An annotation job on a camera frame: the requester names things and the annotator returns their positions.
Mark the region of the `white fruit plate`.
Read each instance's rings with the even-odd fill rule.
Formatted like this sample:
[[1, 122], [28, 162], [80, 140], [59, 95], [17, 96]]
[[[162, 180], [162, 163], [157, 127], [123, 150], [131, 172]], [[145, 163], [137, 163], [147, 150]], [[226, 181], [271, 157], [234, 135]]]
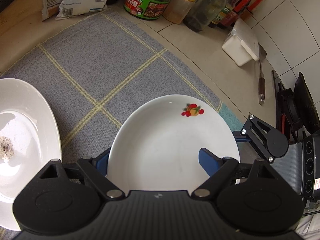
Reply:
[[239, 159], [231, 129], [203, 101], [166, 95], [135, 110], [111, 147], [107, 178], [123, 192], [193, 191], [208, 179], [199, 151]]

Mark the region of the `stained white plate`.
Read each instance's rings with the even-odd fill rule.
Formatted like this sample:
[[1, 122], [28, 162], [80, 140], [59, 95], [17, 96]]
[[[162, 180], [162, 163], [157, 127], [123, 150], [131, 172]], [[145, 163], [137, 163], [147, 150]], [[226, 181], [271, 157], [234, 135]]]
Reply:
[[1, 227], [19, 231], [17, 195], [51, 159], [61, 159], [59, 129], [42, 94], [29, 83], [1, 79]]

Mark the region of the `black gas stove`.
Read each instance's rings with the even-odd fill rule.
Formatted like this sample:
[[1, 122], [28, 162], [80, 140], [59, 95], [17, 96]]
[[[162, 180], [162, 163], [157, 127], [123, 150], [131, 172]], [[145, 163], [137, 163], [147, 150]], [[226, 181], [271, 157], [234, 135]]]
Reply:
[[319, 132], [319, 115], [304, 76], [299, 73], [294, 89], [285, 88], [280, 77], [272, 71], [276, 96], [276, 128], [290, 144], [296, 144], [307, 134]]

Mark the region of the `grey blue checked mat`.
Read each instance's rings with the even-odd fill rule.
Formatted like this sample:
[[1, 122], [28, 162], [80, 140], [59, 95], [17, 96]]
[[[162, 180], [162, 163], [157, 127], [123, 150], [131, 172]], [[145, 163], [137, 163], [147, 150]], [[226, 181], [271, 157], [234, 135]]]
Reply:
[[164, 95], [202, 100], [232, 131], [244, 122], [185, 62], [112, 9], [37, 44], [3, 77], [26, 81], [45, 97], [64, 163], [104, 152], [131, 113]]

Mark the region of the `white seasoning box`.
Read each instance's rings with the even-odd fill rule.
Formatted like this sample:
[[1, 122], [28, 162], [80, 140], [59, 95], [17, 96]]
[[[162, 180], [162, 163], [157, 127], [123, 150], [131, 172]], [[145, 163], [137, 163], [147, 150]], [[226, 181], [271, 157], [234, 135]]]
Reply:
[[239, 66], [259, 60], [259, 43], [253, 30], [237, 19], [222, 45], [223, 51]]

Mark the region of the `clear glass bottle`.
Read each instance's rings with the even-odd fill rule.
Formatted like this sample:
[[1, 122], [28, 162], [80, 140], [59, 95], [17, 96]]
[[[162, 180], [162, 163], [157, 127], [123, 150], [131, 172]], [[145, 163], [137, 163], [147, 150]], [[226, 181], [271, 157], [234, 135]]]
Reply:
[[200, 32], [210, 24], [217, 25], [240, 0], [196, 0], [183, 19], [189, 29]]

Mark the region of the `red label sauce bottles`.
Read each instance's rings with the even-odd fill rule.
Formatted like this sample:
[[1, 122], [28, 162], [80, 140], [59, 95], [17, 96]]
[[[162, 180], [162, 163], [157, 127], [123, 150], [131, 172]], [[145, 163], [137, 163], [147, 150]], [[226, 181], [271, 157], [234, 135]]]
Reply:
[[253, 12], [263, 3], [264, 0], [227, 0], [225, 7], [208, 24], [209, 27], [227, 29], [234, 26], [240, 18], [243, 21], [249, 19]]

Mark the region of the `yellow lid spice jar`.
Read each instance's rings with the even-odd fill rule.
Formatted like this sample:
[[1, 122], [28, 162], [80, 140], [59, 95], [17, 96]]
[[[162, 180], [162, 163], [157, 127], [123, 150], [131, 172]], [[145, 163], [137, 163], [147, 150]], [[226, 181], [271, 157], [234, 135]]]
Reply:
[[162, 16], [174, 23], [180, 24], [196, 0], [171, 0]]

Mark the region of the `bamboo cutting board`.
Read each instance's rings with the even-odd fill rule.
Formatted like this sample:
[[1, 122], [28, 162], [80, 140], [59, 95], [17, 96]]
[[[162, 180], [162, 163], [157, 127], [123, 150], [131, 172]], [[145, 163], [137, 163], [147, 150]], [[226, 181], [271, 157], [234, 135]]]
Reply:
[[42, 7], [42, 0], [14, 0], [1, 12], [1, 35]]

